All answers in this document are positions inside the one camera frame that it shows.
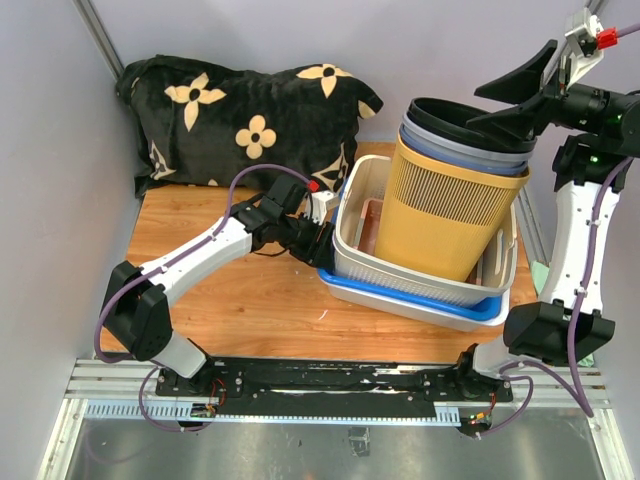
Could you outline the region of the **black large bucket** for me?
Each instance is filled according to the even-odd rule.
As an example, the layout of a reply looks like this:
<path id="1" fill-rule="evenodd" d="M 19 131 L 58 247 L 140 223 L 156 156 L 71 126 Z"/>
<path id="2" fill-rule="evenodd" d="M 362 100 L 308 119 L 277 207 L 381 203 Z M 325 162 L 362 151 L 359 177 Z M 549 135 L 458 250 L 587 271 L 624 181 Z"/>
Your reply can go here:
<path id="1" fill-rule="evenodd" d="M 524 154 L 534 150 L 535 139 L 503 144 L 466 125 L 469 120 L 484 114 L 487 111 L 431 97 L 414 98 L 407 109 L 407 116 L 414 124 L 447 140 L 499 153 Z"/>

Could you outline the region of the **yellow slatted basket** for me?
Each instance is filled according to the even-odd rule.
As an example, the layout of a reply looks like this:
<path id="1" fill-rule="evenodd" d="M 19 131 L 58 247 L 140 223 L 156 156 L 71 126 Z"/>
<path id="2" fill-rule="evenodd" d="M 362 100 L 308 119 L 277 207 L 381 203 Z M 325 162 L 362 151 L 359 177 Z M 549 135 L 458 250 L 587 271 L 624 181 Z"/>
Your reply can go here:
<path id="1" fill-rule="evenodd" d="M 374 256 L 465 280 L 509 213 L 530 171 L 500 176 L 454 166 L 396 140 Z"/>

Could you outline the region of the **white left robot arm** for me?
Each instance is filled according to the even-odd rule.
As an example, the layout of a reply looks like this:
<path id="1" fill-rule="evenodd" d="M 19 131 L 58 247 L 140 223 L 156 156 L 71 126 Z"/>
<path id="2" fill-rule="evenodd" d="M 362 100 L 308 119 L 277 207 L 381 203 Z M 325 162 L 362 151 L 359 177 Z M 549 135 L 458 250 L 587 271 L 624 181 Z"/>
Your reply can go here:
<path id="1" fill-rule="evenodd" d="M 174 330 L 171 307 L 212 273 L 271 243 L 310 267 L 333 269 L 334 225 L 325 217 L 339 202 L 338 194 L 316 182 L 285 174 L 265 193 L 230 201 L 212 227 L 172 252 L 139 267 L 117 265 L 94 340 L 108 331 L 126 352 L 97 355 L 106 363 L 150 361 L 177 374 L 190 394 L 207 393 L 214 383 L 210 357 Z"/>

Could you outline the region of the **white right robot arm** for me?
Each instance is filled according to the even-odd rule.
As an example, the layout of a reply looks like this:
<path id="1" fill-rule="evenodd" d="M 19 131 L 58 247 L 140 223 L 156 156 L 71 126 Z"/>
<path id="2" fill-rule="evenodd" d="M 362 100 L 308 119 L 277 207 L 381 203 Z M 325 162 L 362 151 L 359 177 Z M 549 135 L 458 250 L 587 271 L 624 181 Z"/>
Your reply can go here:
<path id="1" fill-rule="evenodd" d="M 534 360 L 567 366 L 577 378 L 578 361 L 613 336 L 614 322 L 602 315 L 599 280 L 610 220 L 630 163 L 639 156 L 639 98 L 580 79 L 616 42 L 613 29 L 572 41 L 569 54 L 544 81 L 557 48 L 551 40 L 528 62 L 475 91 L 508 106 L 466 123 L 501 145 L 533 139 L 550 124 L 578 133 L 567 138 L 552 164 L 558 213 L 543 290 L 537 302 L 509 312 L 500 338 L 470 348 L 472 364 L 452 377 L 463 399 L 486 392 L 489 377 Z"/>

